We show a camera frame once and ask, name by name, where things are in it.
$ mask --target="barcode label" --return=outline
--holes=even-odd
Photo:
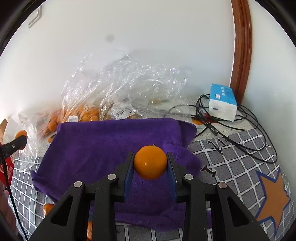
[[[130,107],[125,107],[121,110],[115,110],[112,112],[112,115],[113,115],[114,119],[116,119],[116,120],[123,120],[131,115],[134,115],[134,114],[135,113],[131,110]]]
[[[68,122],[78,122],[78,116],[70,115],[68,118]]]

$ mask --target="blue gripper pad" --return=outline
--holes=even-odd
[[[133,160],[131,160],[130,165],[128,167],[128,171],[126,173],[126,178],[124,179],[124,199],[129,195],[131,190],[131,183],[133,181]]]
[[[168,175],[168,182],[170,187],[170,192],[172,195],[172,198],[174,202],[177,200],[177,182],[175,179],[174,171],[172,168],[171,162],[168,160],[168,166],[167,166],[167,175]]]

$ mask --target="blue and white tissue box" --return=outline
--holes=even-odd
[[[232,89],[223,85],[211,84],[209,114],[227,121],[234,121],[237,102]]]

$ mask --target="white wall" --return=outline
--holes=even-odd
[[[296,197],[296,48],[278,22],[249,0],[253,49],[243,103],[270,136]]]
[[[41,19],[30,29],[27,23],[0,57],[0,119],[58,103],[64,81],[89,53],[97,69],[123,53],[144,64],[191,66],[190,95],[230,81],[230,0],[47,0]]]

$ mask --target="red package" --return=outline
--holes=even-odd
[[[14,163],[10,157],[6,158],[6,167],[7,167],[7,174],[8,174],[8,184],[10,186],[13,174]],[[4,178],[4,170],[2,163],[0,164],[0,181],[2,181],[3,185],[6,186],[5,178]]]

